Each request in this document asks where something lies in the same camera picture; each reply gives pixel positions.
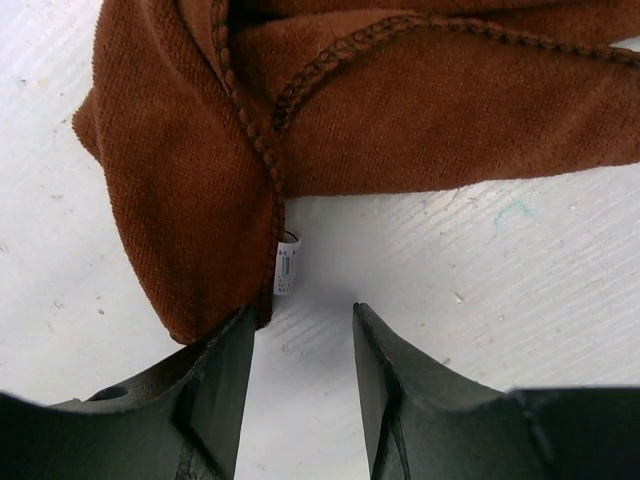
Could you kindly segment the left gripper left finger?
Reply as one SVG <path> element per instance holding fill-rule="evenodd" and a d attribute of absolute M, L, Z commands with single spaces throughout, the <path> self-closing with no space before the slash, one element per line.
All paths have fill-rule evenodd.
<path fill-rule="evenodd" d="M 4 479 L 231 479 L 255 335 L 243 307 L 222 327 L 81 401 L 1 396 Z"/>

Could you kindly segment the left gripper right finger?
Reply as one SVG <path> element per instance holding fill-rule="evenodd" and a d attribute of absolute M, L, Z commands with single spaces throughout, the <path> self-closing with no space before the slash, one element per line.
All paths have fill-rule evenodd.
<path fill-rule="evenodd" d="M 373 479 L 636 479 L 638 387 L 503 393 L 466 378 L 353 308 Z"/>

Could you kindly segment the brown towel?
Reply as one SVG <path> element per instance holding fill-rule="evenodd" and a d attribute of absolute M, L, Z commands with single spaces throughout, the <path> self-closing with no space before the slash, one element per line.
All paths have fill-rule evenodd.
<path fill-rule="evenodd" d="M 639 158 L 635 1 L 106 1 L 73 119 L 177 342 L 272 312 L 285 203 Z"/>

